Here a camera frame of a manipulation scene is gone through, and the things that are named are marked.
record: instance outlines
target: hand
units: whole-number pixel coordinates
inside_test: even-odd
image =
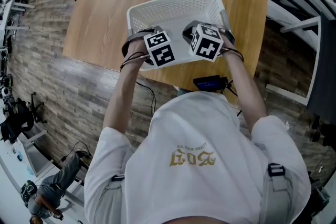
[[[131,43],[128,46],[128,52],[127,55],[125,56],[125,60],[136,52],[142,52],[144,55],[148,54],[145,41],[143,40],[142,37],[131,41]]]
[[[64,218],[63,215],[62,215],[62,211],[60,211],[60,210],[56,210],[56,211],[55,211],[55,214],[56,214],[56,215],[58,216],[58,218],[61,219],[61,220]]]
[[[124,62],[127,61],[130,57],[138,57],[138,56],[142,56],[142,55],[147,55],[148,51],[146,48],[146,44],[145,41],[143,40],[143,38],[138,38],[134,41],[132,41],[129,44],[128,47],[128,52],[124,58]],[[139,59],[138,61],[132,61],[126,64],[126,66],[141,66],[143,64],[143,62],[145,61],[145,58]]]

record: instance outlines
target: person in background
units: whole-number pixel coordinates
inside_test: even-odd
[[[61,198],[67,188],[74,182],[81,167],[87,168],[81,158],[89,156],[88,151],[76,151],[61,171],[43,179],[37,193],[32,195],[28,201],[28,209],[32,216],[29,221],[30,224],[42,224],[42,219],[49,218],[50,213],[58,219],[63,219],[62,212],[57,210],[57,207],[59,207]]]
[[[154,114],[149,134],[127,161],[125,136],[135,82],[144,59],[121,70],[105,113],[103,130],[85,178],[90,224],[258,224],[268,164],[291,172],[289,222],[310,197],[306,165],[286,126],[269,116],[234,46],[223,36],[224,54],[251,140],[224,95],[191,92]],[[143,39],[129,45],[125,60],[148,54]],[[114,184],[122,180],[118,191]]]

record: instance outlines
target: shoulder strap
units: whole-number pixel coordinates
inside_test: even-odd
[[[128,148],[128,150],[126,151],[126,155],[124,160],[122,161],[121,164],[121,174],[117,174],[115,176],[112,177],[112,182],[120,182],[123,181],[125,179],[125,169],[126,169],[126,164],[128,162],[128,160],[130,159],[130,157],[133,155],[133,153],[135,152],[135,147],[130,146]]]
[[[262,191],[259,224],[288,224],[291,220],[293,187],[290,171],[282,165],[268,165]]]
[[[149,27],[147,29],[141,30],[135,34],[130,34],[127,37],[126,42],[124,43],[124,45],[121,48],[121,52],[123,54],[123,56],[125,57],[127,52],[128,52],[128,46],[130,44],[131,41],[133,41],[134,39],[137,38],[143,38],[144,36],[148,35],[148,34],[155,34],[156,31],[163,31],[162,28],[160,26],[153,26],[153,27]]]

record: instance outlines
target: floor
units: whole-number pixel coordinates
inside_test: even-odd
[[[35,124],[29,135],[47,129],[48,134],[39,139],[37,145],[62,166],[59,160],[77,141],[86,143],[94,153],[119,73],[62,56],[63,41],[75,4],[73,0],[29,0],[29,3],[36,8],[26,11],[20,20],[21,25],[29,26],[30,30],[17,32],[9,60],[9,70],[14,79],[13,95],[30,101],[30,94],[36,92],[36,103],[45,103],[39,113],[48,122]],[[313,63],[314,52],[309,46],[291,35],[279,35],[278,26],[266,22],[255,81],[269,113],[288,123],[288,132],[302,153],[308,170],[315,172],[313,178],[320,179],[318,184],[322,185],[336,167],[335,151],[309,141],[307,129],[312,115],[303,106],[265,89],[265,83],[269,81],[305,95]],[[139,81],[154,90],[156,109],[176,97],[172,86],[144,81],[141,77]],[[139,146],[147,136],[151,103],[151,92],[137,86],[126,133],[135,146]],[[242,131],[249,135],[243,123]],[[319,174],[317,166],[323,166]]]

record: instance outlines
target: strap buckle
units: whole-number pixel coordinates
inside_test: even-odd
[[[277,163],[270,163],[268,165],[267,171],[270,177],[285,175],[285,168]]]
[[[115,175],[112,177],[111,181],[123,181],[125,179],[125,175],[124,174],[119,174],[119,175]]]

